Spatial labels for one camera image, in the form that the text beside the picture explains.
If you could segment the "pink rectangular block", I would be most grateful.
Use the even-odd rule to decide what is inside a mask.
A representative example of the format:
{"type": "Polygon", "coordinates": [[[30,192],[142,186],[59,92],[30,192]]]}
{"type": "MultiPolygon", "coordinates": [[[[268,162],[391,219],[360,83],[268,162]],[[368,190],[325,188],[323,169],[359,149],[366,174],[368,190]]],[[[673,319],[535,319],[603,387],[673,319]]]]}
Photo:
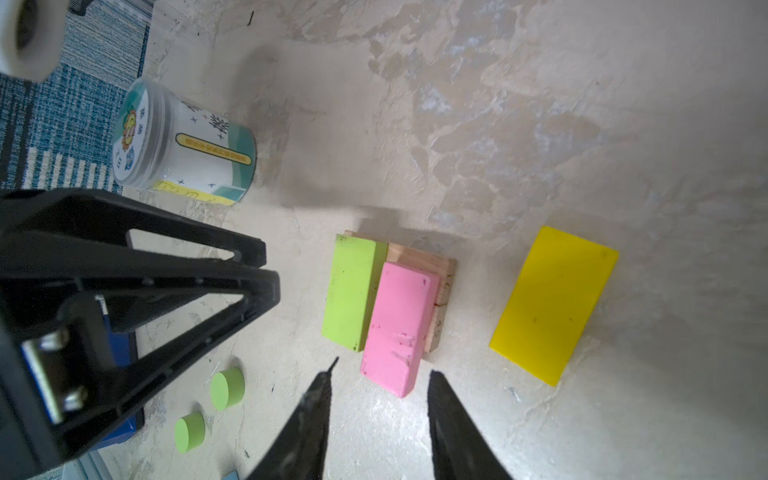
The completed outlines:
{"type": "Polygon", "coordinates": [[[384,264],[360,372],[399,398],[415,386],[439,285],[434,273],[384,264]]]}

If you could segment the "light green rectangular block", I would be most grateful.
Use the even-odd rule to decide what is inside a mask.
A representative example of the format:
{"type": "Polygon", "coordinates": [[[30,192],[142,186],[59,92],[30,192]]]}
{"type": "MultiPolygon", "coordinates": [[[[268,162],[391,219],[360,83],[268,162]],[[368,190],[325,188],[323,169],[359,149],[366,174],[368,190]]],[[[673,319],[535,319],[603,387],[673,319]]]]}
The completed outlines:
{"type": "Polygon", "coordinates": [[[322,334],[354,352],[365,348],[388,244],[338,234],[322,334]]]}

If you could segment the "natural wood block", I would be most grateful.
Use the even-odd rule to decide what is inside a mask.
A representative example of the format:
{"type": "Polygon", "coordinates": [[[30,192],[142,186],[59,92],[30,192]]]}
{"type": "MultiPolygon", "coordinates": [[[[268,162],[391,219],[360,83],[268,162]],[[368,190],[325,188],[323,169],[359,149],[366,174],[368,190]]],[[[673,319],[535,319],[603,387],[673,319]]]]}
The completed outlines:
{"type": "Polygon", "coordinates": [[[443,307],[448,304],[457,269],[457,261],[455,259],[393,242],[374,240],[352,231],[345,231],[343,234],[339,234],[339,237],[343,237],[344,241],[352,238],[352,242],[359,245],[363,245],[365,242],[371,244],[375,262],[396,263],[438,276],[439,286],[435,298],[435,306],[443,307]]]}
{"type": "Polygon", "coordinates": [[[424,354],[429,354],[438,348],[443,330],[448,304],[435,305],[427,338],[424,344],[424,354]]]}

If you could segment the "yellow wood block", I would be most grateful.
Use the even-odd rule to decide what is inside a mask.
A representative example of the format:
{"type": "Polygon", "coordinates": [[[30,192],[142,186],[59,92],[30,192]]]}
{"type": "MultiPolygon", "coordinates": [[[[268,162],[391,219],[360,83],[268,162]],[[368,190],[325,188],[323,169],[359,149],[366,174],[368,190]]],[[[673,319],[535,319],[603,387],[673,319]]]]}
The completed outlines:
{"type": "Polygon", "coordinates": [[[542,227],[489,347],[557,386],[618,259],[615,249],[542,227]]]}

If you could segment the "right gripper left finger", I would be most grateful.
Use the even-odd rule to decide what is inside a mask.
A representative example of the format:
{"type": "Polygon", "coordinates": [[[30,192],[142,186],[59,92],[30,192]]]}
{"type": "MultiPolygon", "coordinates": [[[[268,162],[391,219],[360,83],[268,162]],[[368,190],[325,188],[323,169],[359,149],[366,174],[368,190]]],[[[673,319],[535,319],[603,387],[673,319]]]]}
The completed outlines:
{"type": "Polygon", "coordinates": [[[322,479],[332,399],[331,366],[317,374],[248,479],[322,479]]]}

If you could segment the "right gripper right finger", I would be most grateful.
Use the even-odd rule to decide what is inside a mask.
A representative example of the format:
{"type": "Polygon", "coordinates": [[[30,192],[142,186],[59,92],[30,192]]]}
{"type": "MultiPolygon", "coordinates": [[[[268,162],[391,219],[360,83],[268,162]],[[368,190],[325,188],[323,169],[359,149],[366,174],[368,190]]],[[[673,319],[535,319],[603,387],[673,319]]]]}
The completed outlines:
{"type": "Polygon", "coordinates": [[[511,479],[445,375],[436,370],[430,373],[427,403],[436,479],[511,479]]]}

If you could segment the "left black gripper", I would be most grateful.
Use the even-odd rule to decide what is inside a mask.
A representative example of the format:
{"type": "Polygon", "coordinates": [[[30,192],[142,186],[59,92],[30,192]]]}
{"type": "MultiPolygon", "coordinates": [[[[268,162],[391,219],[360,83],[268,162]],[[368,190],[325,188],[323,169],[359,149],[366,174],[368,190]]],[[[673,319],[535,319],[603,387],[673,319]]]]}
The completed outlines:
{"type": "Polygon", "coordinates": [[[280,299],[266,244],[103,190],[2,190],[1,231],[37,231],[128,247],[140,230],[233,253],[233,260],[146,256],[132,269],[9,257],[1,263],[1,475],[26,479],[98,444],[126,414],[143,407],[184,371],[280,299]],[[124,389],[108,391],[115,364],[112,330],[171,323],[158,343],[125,368],[124,389]],[[177,324],[203,300],[206,318],[177,324]]]}

